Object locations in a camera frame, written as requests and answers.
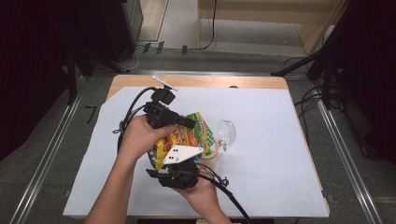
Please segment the black cable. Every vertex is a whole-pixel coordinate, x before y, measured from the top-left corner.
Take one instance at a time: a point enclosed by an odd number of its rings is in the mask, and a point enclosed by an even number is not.
[[[212,170],[210,167],[208,167],[207,165],[204,165],[204,164],[201,164],[201,163],[198,163],[198,162],[196,162],[196,164],[197,164],[197,165],[200,165],[200,166],[204,166],[206,169],[208,169],[210,172],[212,172],[212,174],[218,179],[219,183],[220,183],[222,186],[224,186],[225,188],[227,188],[227,186],[228,186],[228,184],[229,184],[229,181],[228,181],[228,179],[227,179],[226,176],[224,176],[224,179],[222,179],[218,174],[216,174],[215,171],[213,171],[213,170]]]
[[[207,13],[209,13],[209,1],[208,0],[206,0],[206,6],[207,6]],[[207,25],[209,26],[210,31],[213,33],[213,29],[212,29],[212,26],[210,25],[210,19],[209,18],[207,18]],[[215,47],[213,49],[215,49],[218,46],[216,41],[214,41],[214,42],[215,42]]]
[[[301,114],[302,114],[303,112],[305,112],[305,111],[307,110],[307,108],[308,108],[310,105],[312,105],[314,102],[316,102],[316,101],[318,101],[318,100],[320,100],[320,99],[321,99],[321,97],[314,97],[314,98],[311,98],[311,99],[304,99],[304,101],[302,102],[302,104],[308,103],[308,102],[309,102],[309,105],[306,105],[306,106],[305,106],[304,110],[301,111],[301,113],[299,114],[299,116],[301,116]]]
[[[344,108],[343,108],[343,105],[342,105],[342,103],[340,102],[340,99],[341,97],[339,96],[339,93],[337,92],[337,93],[330,93],[330,97],[329,97],[329,106],[331,107],[331,108],[333,108],[333,109],[338,109],[338,110],[341,110],[341,111],[343,111],[344,110]],[[336,106],[336,105],[333,105],[332,104],[332,101],[338,101],[338,106]]]
[[[322,98],[317,98],[317,99],[312,99],[311,103],[309,103],[309,105],[306,105],[303,112],[301,112],[298,117],[303,116],[306,112],[308,112],[309,110],[311,110],[312,108],[315,107],[315,105],[321,100]]]
[[[119,63],[123,63],[125,60],[127,60],[133,52],[135,52],[135,50],[134,51],[129,50],[129,51],[125,52],[125,57],[123,59],[121,59],[121,61],[119,61]]]
[[[304,102],[305,102],[305,101],[313,100],[313,99],[311,99],[311,98],[318,99],[318,98],[316,98],[316,96],[320,96],[320,95],[322,95],[322,93],[313,94],[313,95],[311,95],[311,96],[305,98],[305,99],[304,99]],[[294,103],[294,106],[299,105],[301,102],[302,102],[302,101],[299,101],[299,102]]]
[[[250,219],[250,217],[248,216],[248,214],[245,211],[245,209],[241,206],[241,204],[239,204],[239,202],[235,199],[233,194],[229,190],[227,190],[224,186],[222,186],[219,182],[217,182],[216,180],[214,180],[214,179],[212,179],[210,177],[207,177],[205,175],[201,175],[201,174],[197,174],[197,173],[193,173],[193,172],[187,172],[187,171],[173,171],[170,174],[195,175],[195,176],[201,177],[201,178],[209,181],[216,188],[220,189],[221,191],[223,191],[223,193],[225,193],[228,196],[228,198],[231,200],[231,202],[233,202],[233,204],[242,213],[242,215],[244,216],[244,218],[245,218],[245,220],[247,221],[248,224],[253,224],[253,221]]]
[[[209,44],[202,48],[202,49],[198,49],[198,50],[205,50],[207,48],[209,48],[209,46],[213,43],[213,39],[215,38],[215,19],[216,19],[216,6],[218,5],[218,0],[215,0],[215,8],[213,9],[213,19],[212,19],[212,39],[210,40]]]
[[[152,46],[150,46],[149,47],[150,49],[156,49],[157,47],[152,47]],[[166,51],[169,51],[169,50],[181,50],[181,49],[172,49],[172,48],[163,48],[163,52],[166,52]]]
[[[309,147],[309,132],[308,132],[308,125],[306,124],[306,119],[305,119],[305,115],[304,115],[304,98],[309,92],[311,92],[317,88],[321,88],[321,87],[323,87],[323,86],[316,86],[316,87],[310,89],[309,91],[307,91],[304,94],[304,96],[301,100],[301,111],[302,111],[303,125],[304,125],[304,129],[305,129],[305,139],[306,139],[306,144],[308,145],[308,147]]]
[[[127,112],[126,115],[125,115],[125,119],[122,121],[123,123],[122,123],[122,127],[121,127],[121,128],[123,128],[123,130],[125,130],[126,127],[127,127],[128,124],[129,124],[128,121],[131,119],[131,118],[130,118],[131,112],[132,112],[132,109],[134,108],[134,105],[136,104],[137,100],[139,100],[139,98],[140,98],[140,97],[143,95],[143,93],[145,93],[146,91],[156,91],[156,90],[157,90],[157,88],[155,88],[155,87],[147,87],[147,88],[143,89],[139,94],[137,94],[137,96],[134,98],[134,101],[132,102],[131,106],[129,107],[128,112]]]
[[[145,106],[144,105],[141,105],[141,106],[139,106],[137,109],[135,109],[135,110],[133,110],[132,112],[131,112],[131,115],[130,115],[130,117],[129,117],[129,119],[128,119],[128,123],[129,122],[131,122],[131,119],[134,117],[134,115],[137,113],[137,112],[139,112],[141,109],[143,109]]]
[[[136,64],[135,64],[133,67],[126,67],[126,66],[122,65],[121,63],[117,63],[117,64],[118,64],[119,66],[121,66],[122,68],[126,69],[126,72],[128,72],[128,73],[131,72],[131,70],[135,69],[135,68],[139,65],[139,59],[137,58],[136,53],[137,53],[139,50],[141,50],[141,49],[143,49],[143,48],[136,48],[136,49],[134,50],[133,55],[134,55],[134,57],[136,58]]]
[[[286,68],[286,63],[288,63],[289,61],[294,60],[294,59],[302,59],[302,58],[305,58],[305,57],[292,57],[292,58],[287,59],[285,62],[283,62],[283,69]]]

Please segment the yellow snack bag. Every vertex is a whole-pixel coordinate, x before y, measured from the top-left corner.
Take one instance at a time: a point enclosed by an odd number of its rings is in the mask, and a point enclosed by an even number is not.
[[[173,145],[202,147],[204,152],[195,156],[194,160],[199,160],[203,155],[211,154],[210,148],[214,145],[213,133],[205,123],[199,112],[186,116],[196,121],[193,129],[178,125],[174,132],[160,139],[148,152],[151,165],[155,170],[163,168],[163,159],[168,154]]]

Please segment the wooden table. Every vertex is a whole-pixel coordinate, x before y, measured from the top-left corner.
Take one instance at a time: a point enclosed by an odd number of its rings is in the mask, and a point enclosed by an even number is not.
[[[197,48],[201,46],[201,19],[213,19],[214,0],[198,0]],[[216,20],[267,21],[296,24],[309,55],[345,9],[346,0],[218,0]]]
[[[236,140],[227,152],[217,156],[213,168],[219,175],[227,176],[230,180],[227,189],[250,217],[329,215],[330,210],[321,194],[315,165],[283,77],[158,77],[180,88],[177,98],[170,104],[177,113],[183,115],[199,108],[212,129],[220,119],[233,121]],[[147,86],[161,85],[151,76],[122,75],[114,78],[64,209],[65,216],[85,217],[89,213],[117,157],[118,137],[111,131],[125,116],[129,103]],[[139,104],[148,101],[149,96],[144,94]],[[199,218],[187,201],[150,178],[145,172],[148,168],[149,160],[145,158],[136,165],[128,216]],[[222,192],[219,192],[219,201],[227,216],[242,217]]]
[[[175,76],[159,75],[166,78],[168,83],[177,87],[213,87],[229,88],[263,88],[287,90],[288,85],[283,77],[215,77],[215,76]],[[119,75],[114,77],[107,99],[126,86],[154,86],[161,87],[159,82],[148,75]]]

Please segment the floor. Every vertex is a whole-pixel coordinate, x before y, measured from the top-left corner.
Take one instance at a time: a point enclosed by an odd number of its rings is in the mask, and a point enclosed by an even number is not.
[[[143,53],[140,50],[136,53],[139,63],[134,55],[121,62],[130,67],[137,65],[130,71],[131,75],[160,71],[166,74],[174,71],[170,73],[268,76],[268,73],[278,71],[298,60],[298,58],[290,61],[288,59],[305,56],[298,36],[287,24],[251,24],[253,27],[265,26],[262,29],[271,31],[265,32],[265,36],[260,38],[256,36],[262,34],[255,34],[255,31],[248,29],[248,26],[243,26],[242,30],[245,33],[233,30],[236,34],[233,37],[235,39],[227,42],[225,34],[230,24],[220,22],[216,23],[219,31],[216,32],[216,44],[212,45],[213,49],[205,52],[189,50],[187,54],[182,55],[180,50],[182,45],[194,48],[195,25],[191,24],[192,18],[181,20],[177,17],[190,15],[189,10],[193,10],[194,2],[193,0],[169,1],[161,34],[157,36],[159,40],[164,41],[164,46],[168,49],[157,54],[153,44],[149,52]],[[186,11],[180,10],[180,7],[185,7]],[[208,28],[207,22],[202,21],[203,29],[205,26]],[[209,32],[206,31],[202,39],[207,43],[209,36]],[[82,92],[76,107],[73,108],[74,116],[67,123],[59,145],[54,147],[47,170],[43,173],[45,178],[35,186],[36,192],[32,194],[34,197],[30,201],[30,207],[26,208],[26,213],[20,222],[14,218],[11,223],[83,222],[80,219],[64,217],[62,213],[97,120],[96,112],[93,113],[93,119],[90,121],[92,107],[100,109],[100,105],[106,99],[111,80],[116,75],[103,66],[96,65],[95,68],[93,77],[83,78],[80,81],[79,89]],[[312,85],[321,83],[320,80],[314,83],[307,80],[304,76],[305,72],[306,68],[302,67],[293,72],[296,74],[286,76],[294,102],[300,101]],[[67,97],[66,91],[36,126],[28,141],[0,162],[0,223],[9,223],[13,218],[26,187],[32,183],[32,177],[35,176],[43,155],[51,149],[52,136],[63,120],[64,112],[71,109],[65,103]],[[381,219],[377,222],[368,221],[370,218],[367,218],[367,211],[363,211],[361,198],[357,196],[356,187],[347,171],[348,167],[342,160],[318,104],[308,111],[305,117],[310,132],[311,155],[324,189],[323,195],[329,202],[331,214],[329,218],[302,217],[298,223],[396,223],[394,212],[396,211],[396,166],[386,160],[369,160],[364,157],[359,140],[346,115],[334,109],[331,113],[343,136],[347,152],[359,171],[359,177],[370,193],[369,196],[373,199],[374,207]],[[295,217],[276,219],[277,224],[296,223],[296,221]]]

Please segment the black wire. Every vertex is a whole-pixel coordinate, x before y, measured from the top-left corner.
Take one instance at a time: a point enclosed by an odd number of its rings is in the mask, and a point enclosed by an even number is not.
[[[212,20],[212,39],[210,40],[209,44],[202,48],[202,49],[198,49],[198,50],[204,50],[209,48],[209,46],[213,43],[213,39],[215,38],[215,19],[216,19],[216,6],[218,5],[218,0],[215,0],[215,8],[213,9],[213,20]]]
[[[298,117],[302,117],[306,112],[308,112],[309,110],[311,110],[312,108],[315,107],[315,105],[321,100],[322,98],[317,98],[317,99],[312,99],[312,102],[309,103],[309,105],[306,105],[304,108],[304,111],[301,112]]]
[[[136,110],[133,110],[132,111],[132,114],[131,114],[131,116],[129,117],[129,119],[128,119],[128,123],[129,122],[131,122],[131,119],[134,117],[134,115],[137,113],[137,112],[139,112],[141,109],[143,109],[143,107],[145,107],[144,105],[141,105],[141,106],[139,106]]]
[[[304,102],[305,102],[305,101],[313,100],[313,99],[311,99],[311,98],[318,99],[318,98],[316,98],[316,96],[320,96],[320,95],[322,95],[322,94],[323,94],[323,93],[313,94],[313,95],[311,95],[311,96],[305,98],[305,99],[304,99]],[[302,101],[299,101],[299,102],[297,102],[297,103],[294,103],[294,106],[299,105],[301,102],[302,102]]]
[[[139,65],[139,59],[137,58],[137,55],[136,55],[136,53],[139,51],[139,50],[141,50],[141,49],[143,49],[143,48],[136,48],[135,50],[134,50],[134,53],[133,53],[133,55],[134,55],[134,57],[136,58],[136,64],[134,65],[134,66],[132,66],[132,67],[126,67],[126,66],[124,66],[124,65],[122,65],[121,63],[122,62],[119,62],[119,63],[117,63],[119,66],[121,66],[121,67],[123,67],[124,69],[126,69],[126,72],[131,72],[131,70],[132,69],[135,69],[138,65]]]
[[[131,106],[128,109],[128,112],[125,115],[125,119],[123,120],[123,124],[122,124],[123,127],[122,128],[126,129],[126,127],[128,126],[128,121],[130,120],[129,117],[131,115],[132,109],[134,108],[134,105],[136,104],[137,100],[139,100],[139,98],[143,95],[143,93],[145,93],[146,91],[150,91],[150,90],[156,91],[157,88],[155,88],[155,87],[147,87],[147,88],[143,89],[139,94],[137,94],[137,96],[134,98],[134,101],[132,102]]]
[[[343,110],[343,109],[341,108],[341,106],[332,105],[332,103],[330,103],[330,101],[329,101],[329,106],[330,106],[331,108],[333,108],[333,109]]]
[[[157,47],[152,47],[152,46],[150,46],[149,47],[150,49],[156,49]],[[172,48],[163,48],[163,52],[166,52],[166,51],[169,51],[169,50],[182,50],[182,49],[172,49]]]
[[[288,63],[289,61],[294,60],[294,59],[303,59],[303,58],[305,58],[305,57],[292,57],[292,58],[289,58],[285,62],[283,62],[283,68],[286,68],[286,63]]]
[[[308,147],[309,147],[309,132],[308,132],[308,125],[306,124],[306,119],[305,119],[305,115],[304,115],[304,98],[309,92],[311,92],[311,91],[313,91],[313,90],[315,90],[317,88],[321,88],[321,87],[323,87],[323,86],[316,86],[316,87],[310,89],[309,91],[307,91],[304,94],[304,96],[303,96],[303,98],[301,100],[301,111],[302,111],[301,116],[303,118],[303,125],[304,125],[304,129],[305,129],[305,139],[306,139],[306,144],[308,145]]]
[[[197,165],[204,166],[206,169],[208,169],[210,172],[213,173],[213,175],[218,179],[219,183],[220,183],[222,186],[227,187],[227,185],[228,185],[228,180],[227,180],[227,178],[225,178],[225,179],[223,180],[218,174],[216,174],[215,171],[213,171],[213,170],[212,170],[210,167],[208,167],[207,165],[204,165],[204,164],[201,164],[201,163],[198,163],[198,162],[196,162],[196,164],[197,164]]]
[[[135,48],[134,48],[134,51],[130,51],[129,50],[128,52],[126,52],[125,53],[125,57],[121,61],[119,61],[119,63],[125,62],[125,60],[127,60],[129,58],[129,56],[131,56],[131,54],[135,54],[139,50],[138,47],[145,47],[145,46],[144,45],[136,45]]]
[[[219,182],[217,182],[216,180],[214,180],[214,179],[212,179],[210,177],[207,177],[205,175],[201,175],[201,174],[197,174],[197,173],[193,173],[193,172],[187,172],[187,171],[173,171],[172,174],[195,175],[195,176],[201,177],[201,178],[209,181],[216,188],[220,189],[221,191],[223,191],[223,193],[225,193],[228,196],[228,198],[231,200],[231,202],[233,202],[233,204],[242,213],[244,218],[247,220],[248,224],[253,224],[253,221],[250,219],[250,217],[248,216],[248,214],[245,211],[245,209],[241,206],[241,204],[239,204],[239,202],[235,199],[233,194],[229,190],[227,190],[224,186],[222,186]]]
[[[206,0],[206,6],[207,6],[207,9],[208,9],[207,12],[209,12],[209,1],[208,0]],[[209,18],[207,18],[207,25],[209,25],[209,29],[213,33],[213,29],[212,29],[212,26],[210,25],[210,19]],[[215,42],[215,47],[213,49],[211,49],[211,50],[214,50],[218,46],[216,41],[214,41],[214,42]]]

